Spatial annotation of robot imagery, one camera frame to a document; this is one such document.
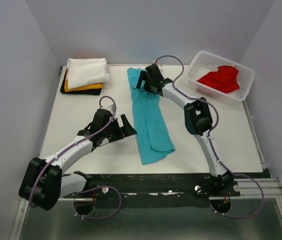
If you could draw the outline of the cyan t shirt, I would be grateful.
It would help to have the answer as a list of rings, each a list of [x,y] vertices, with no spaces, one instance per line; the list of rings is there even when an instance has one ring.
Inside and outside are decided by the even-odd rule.
[[[139,155],[141,163],[148,165],[173,153],[175,146],[160,110],[160,96],[137,88],[138,81],[145,76],[146,72],[141,68],[127,70]]]

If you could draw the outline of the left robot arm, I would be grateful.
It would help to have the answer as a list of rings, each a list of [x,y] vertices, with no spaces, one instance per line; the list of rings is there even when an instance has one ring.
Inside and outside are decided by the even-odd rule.
[[[100,147],[104,140],[109,143],[137,134],[126,116],[121,115],[120,126],[115,112],[100,108],[93,120],[78,131],[75,139],[57,153],[44,159],[34,157],[28,164],[18,195],[28,201],[30,207],[50,210],[62,197],[77,193],[85,198],[91,194],[88,176],[77,171],[65,172],[79,159]]]

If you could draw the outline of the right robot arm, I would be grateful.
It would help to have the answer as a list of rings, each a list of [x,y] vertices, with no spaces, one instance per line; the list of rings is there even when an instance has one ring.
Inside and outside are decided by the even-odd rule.
[[[234,182],[234,174],[225,167],[212,136],[212,131],[219,123],[217,111],[216,122],[212,119],[210,108],[214,106],[203,97],[197,98],[178,89],[174,81],[163,77],[155,63],[141,70],[136,88],[167,98],[184,111],[186,130],[196,138],[208,163],[210,179],[206,184],[206,192],[212,196],[226,193]]]

